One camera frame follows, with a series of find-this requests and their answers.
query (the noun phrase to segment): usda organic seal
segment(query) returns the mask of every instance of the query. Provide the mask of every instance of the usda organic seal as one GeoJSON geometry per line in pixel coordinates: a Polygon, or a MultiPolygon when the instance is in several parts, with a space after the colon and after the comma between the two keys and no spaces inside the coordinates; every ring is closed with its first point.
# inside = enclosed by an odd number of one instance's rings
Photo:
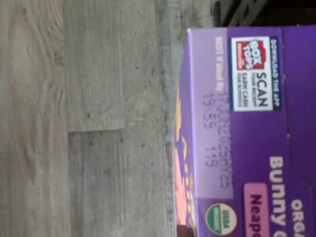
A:
{"type": "Polygon", "coordinates": [[[237,215],[227,204],[215,203],[206,211],[205,221],[209,230],[214,234],[226,236],[235,230],[237,215]]]}

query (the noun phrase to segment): box tops logo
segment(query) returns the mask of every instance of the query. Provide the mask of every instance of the box tops logo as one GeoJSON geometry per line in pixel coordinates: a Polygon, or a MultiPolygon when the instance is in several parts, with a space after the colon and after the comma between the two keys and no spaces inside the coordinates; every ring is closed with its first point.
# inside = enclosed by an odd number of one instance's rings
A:
{"type": "Polygon", "coordinates": [[[237,42],[238,70],[262,70],[266,59],[266,50],[262,40],[237,42]]]}

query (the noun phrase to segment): pink label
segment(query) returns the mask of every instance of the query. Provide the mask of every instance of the pink label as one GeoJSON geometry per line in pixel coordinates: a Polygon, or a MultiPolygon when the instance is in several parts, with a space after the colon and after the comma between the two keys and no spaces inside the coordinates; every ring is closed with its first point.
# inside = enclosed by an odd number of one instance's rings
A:
{"type": "Polygon", "coordinates": [[[269,237],[269,207],[267,185],[248,183],[243,187],[245,237],[269,237]]]}

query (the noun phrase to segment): wooden floor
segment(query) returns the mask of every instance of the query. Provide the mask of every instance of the wooden floor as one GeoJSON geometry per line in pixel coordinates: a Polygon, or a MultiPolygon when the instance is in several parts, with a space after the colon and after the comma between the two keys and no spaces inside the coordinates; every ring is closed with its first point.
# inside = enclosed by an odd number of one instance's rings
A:
{"type": "Polygon", "coordinates": [[[0,0],[0,237],[175,236],[175,86],[211,2],[0,0]]]}

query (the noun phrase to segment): snack box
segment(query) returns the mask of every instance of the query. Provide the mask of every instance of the snack box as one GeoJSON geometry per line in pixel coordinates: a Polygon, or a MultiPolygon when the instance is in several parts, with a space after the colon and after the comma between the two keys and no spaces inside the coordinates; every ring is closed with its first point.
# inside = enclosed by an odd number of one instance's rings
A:
{"type": "Polygon", "coordinates": [[[197,237],[315,237],[316,27],[189,29],[176,222],[197,237]]]}

